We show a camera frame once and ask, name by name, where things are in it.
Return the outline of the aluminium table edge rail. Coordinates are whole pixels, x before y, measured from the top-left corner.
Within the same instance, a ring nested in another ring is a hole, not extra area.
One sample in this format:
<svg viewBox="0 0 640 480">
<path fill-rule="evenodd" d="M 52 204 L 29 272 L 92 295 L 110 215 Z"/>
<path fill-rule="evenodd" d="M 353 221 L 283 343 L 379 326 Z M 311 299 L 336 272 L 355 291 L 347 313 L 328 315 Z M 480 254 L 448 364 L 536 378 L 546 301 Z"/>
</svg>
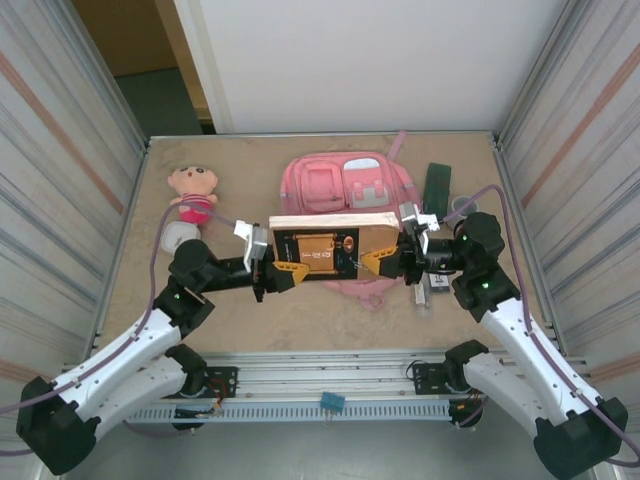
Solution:
<svg viewBox="0 0 640 480">
<path fill-rule="evenodd" d="M 148 139 L 149 145 L 160 140 L 188 140 L 188 139 L 261 139 L 261 138 L 327 138 L 327 137 L 363 137 L 363 136 L 395 136 L 398 133 L 407 135 L 472 135 L 479 134 L 494 137 L 490 130 L 402 130 L 402 131 L 367 131 L 367 132 L 280 132 L 280 133 L 244 133 L 244 134 L 216 134 L 216 135 L 154 135 Z"/>
</svg>

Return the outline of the brown black book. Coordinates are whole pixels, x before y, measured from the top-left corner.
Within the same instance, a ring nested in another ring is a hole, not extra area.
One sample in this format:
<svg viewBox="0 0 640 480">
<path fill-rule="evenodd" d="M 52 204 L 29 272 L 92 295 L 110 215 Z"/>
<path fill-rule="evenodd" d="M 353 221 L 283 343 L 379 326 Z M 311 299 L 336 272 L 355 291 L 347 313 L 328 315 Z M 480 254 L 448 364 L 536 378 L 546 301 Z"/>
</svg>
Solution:
<svg viewBox="0 0 640 480">
<path fill-rule="evenodd" d="M 376 280 L 362 257 L 396 245 L 393 212 L 278 215 L 269 218 L 278 261 L 309 267 L 308 281 Z"/>
</svg>

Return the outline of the tan wooden door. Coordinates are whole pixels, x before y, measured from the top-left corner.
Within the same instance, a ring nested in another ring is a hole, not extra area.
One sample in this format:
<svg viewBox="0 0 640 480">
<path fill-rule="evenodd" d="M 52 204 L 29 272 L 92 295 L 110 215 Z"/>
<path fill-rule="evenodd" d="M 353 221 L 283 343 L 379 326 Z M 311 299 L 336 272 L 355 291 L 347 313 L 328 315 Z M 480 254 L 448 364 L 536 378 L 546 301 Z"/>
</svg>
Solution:
<svg viewBox="0 0 640 480">
<path fill-rule="evenodd" d="M 185 83 L 195 114 L 202 125 L 212 127 L 213 120 L 206 102 L 191 51 L 174 0 L 154 0 L 165 34 Z"/>
</svg>

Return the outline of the pink backpack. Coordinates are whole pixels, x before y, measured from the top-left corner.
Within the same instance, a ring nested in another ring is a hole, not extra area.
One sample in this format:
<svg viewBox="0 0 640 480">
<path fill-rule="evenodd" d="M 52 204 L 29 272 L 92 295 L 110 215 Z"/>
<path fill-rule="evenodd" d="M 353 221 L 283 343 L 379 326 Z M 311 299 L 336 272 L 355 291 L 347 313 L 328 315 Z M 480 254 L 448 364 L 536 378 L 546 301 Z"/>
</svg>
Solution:
<svg viewBox="0 0 640 480">
<path fill-rule="evenodd" d="M 327 215 L 393 212 L 399 206 L 421 204 L 419 192 L 405 167 L 395 162 L 405 134 L 399 133 L 389 152 L 326 152 L 292 161 L 280 186 L 282 215 Z M 354 296 L 375 310 L 395 279 L 318 281 L 339 293 Z"/>
</svg>

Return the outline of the aluminium enclosure post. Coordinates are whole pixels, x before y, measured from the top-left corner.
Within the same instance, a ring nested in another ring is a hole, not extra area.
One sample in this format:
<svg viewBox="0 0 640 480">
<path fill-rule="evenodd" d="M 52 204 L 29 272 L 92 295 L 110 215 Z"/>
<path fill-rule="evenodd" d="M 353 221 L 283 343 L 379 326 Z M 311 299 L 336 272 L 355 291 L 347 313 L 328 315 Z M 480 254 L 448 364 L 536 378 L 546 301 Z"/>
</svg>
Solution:
<svg viewBox="0 0 640 480">
<path fill-rule="evenodd" d="M 71 51 L 78 56 L 80 70 L 115 120 L 129 146 L 141 156 L 147 153 L 149 139 L 144 134 L 116 80 L 89 35 L 71 0 L 51 0 L 51 13 L 60 22 L 64 38 Z"/>
<path fill-rule="evenodd" d="M 494 132 L 494 144 L 498 150 L 505 150 L 506 145 L 524 121 L 546 79 L 566 50 L 567 43 L 573 38 L 585 11 L 590 8 L 592 3 L 593 0 L 565 1 L 558 19 L 510 107 L 502 126 Z"/>
</svg>

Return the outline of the white square alarm clock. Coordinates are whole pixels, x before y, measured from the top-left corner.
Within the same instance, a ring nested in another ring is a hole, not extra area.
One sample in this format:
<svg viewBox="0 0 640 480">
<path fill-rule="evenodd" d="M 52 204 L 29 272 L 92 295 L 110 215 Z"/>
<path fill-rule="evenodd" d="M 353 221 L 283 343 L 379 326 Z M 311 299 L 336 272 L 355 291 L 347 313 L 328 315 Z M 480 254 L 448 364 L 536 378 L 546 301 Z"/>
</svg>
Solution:
<svg viewBox="0 0 640 480">
<path fill-rule="evenodd" d="M 176 250 L 186 241 L 200 239 L 201 232 L 197 225 L 183 221 L 172 221 L 162 231 L 160 247 L 164 252 L 174 255 Z"/>
</svg>

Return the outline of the pink plush doll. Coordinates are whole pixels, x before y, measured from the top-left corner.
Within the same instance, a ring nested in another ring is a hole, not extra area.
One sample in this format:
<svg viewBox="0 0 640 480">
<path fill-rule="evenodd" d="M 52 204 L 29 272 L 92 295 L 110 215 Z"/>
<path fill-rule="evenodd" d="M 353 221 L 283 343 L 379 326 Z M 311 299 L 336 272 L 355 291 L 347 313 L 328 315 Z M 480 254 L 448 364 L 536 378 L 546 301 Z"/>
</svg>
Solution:
<svg viewBox="0 0 640 480">
<path fill-rule="evenodd" d="M 176 192 L 170 204 L 179 204 L 181 221 L 196 226 L 209 222 L 207 211 L 212 211 L 218 202 L 214 192 L 218 178 L 211 170 L 199 166 L 178 168 L 167 178 L 167 183 Z"/>
</svg>

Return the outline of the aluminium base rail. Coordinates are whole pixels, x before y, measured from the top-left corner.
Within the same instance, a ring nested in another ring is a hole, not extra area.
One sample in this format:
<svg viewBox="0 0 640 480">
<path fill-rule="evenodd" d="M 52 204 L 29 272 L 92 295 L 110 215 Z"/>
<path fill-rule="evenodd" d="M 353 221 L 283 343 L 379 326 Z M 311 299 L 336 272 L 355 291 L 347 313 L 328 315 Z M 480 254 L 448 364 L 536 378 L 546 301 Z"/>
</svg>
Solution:
<svg viewBox="0 0 640 480">
<path fill-rule="evenodd" d="M 70 393 L 84 387 L 89 396 L 101 400 L 137 373 L 157 367 L 166 372 L 173 365 L 191 377 L 186 397 L 204 394 L 205 369 L 237 367 L 239 384 L 235 398 L 295 401 L 318 398 L 325 391 L 349 400 L 388 400 L 411 397 L 413 383 L 405 371 L 416 360 L 443 363 L 442 349 L 353 350 L 321 352 L 199 354 L 184 344 L 155 357 L 151 351 L 124 352 L 111 359 L 101 351 L 56 378 L 56 385 L 71 386 Z"/>
</svg>

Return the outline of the grey plastic cup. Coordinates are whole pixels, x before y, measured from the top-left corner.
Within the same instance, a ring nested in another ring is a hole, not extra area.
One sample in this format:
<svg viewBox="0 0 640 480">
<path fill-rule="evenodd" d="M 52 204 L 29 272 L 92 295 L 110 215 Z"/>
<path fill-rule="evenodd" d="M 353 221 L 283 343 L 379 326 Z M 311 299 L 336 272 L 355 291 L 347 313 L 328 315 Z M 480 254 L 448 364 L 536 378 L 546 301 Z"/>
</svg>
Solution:
<svg viewBox="0 0 640 480">
<path fill-rule="evenodd" d="M 467 217 L 479 211 L 475 201 L 471 202 L 467 196 L 455 197 L 449 206 L 447 225 L 455 230 Z"/>
</svg>

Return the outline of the green pencil case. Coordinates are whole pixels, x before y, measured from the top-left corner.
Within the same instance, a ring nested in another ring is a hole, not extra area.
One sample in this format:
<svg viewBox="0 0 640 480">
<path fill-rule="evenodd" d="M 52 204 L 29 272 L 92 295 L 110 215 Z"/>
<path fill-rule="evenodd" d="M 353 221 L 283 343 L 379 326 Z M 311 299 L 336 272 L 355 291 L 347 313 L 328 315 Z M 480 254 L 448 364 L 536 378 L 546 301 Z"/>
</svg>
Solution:
<svg viewBox="0 0 640 480">
<path fill-rule="evenodd" d="M 449 165 L 430 163 L 423 195 L 423 211 L 443 219 L 447 214 L 452 169 Z"/>
</svg>

